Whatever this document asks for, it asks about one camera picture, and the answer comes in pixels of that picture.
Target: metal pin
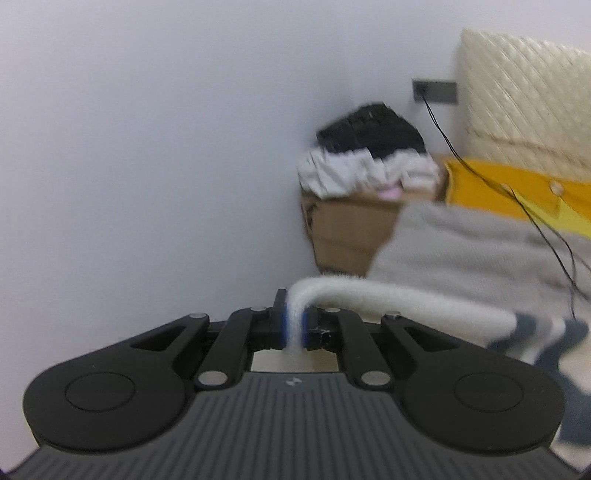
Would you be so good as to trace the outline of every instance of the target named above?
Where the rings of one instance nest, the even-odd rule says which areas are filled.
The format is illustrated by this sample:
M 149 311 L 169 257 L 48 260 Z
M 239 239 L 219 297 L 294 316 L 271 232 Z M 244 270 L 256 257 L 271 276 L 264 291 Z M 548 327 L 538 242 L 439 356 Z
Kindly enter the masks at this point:
M 201 385 L 207 387 L 219 387 L 228 381 L 228 376 L 219 370 L 207 370 L 206 372 L 201 373 L 197 377 L 197 380 L 199 380 Z
M 361 381 L 370 387 L 383 387 L 392 380 L 392 377 L 381 370 L 370 370 L 361 375 Z

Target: power outlet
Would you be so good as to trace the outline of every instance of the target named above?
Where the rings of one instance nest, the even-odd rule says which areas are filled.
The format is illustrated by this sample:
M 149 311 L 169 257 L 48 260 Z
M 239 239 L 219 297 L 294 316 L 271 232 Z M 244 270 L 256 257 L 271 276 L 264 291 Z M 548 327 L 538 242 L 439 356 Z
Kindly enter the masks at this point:
M 427 102 L 457 105 L 457 82 L 413 79 L 414 101 L 422 102 L 423 95 Z

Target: yellow fabric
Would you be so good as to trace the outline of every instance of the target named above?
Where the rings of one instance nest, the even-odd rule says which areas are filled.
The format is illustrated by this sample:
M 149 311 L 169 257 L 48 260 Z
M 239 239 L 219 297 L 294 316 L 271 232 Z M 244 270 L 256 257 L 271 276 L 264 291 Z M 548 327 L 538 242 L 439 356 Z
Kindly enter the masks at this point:
M 467 159 L 475 171 L 511 188 L 519 201 L 553 228 L 591 238 L 591 183 L 557 179 L 521 168 Z M 450 181 L 446 202 L 528 220 L 519 204 L 487 187 L 458 161 L 446 162 Z M 558 184 L 558 192 L 551 185 Z

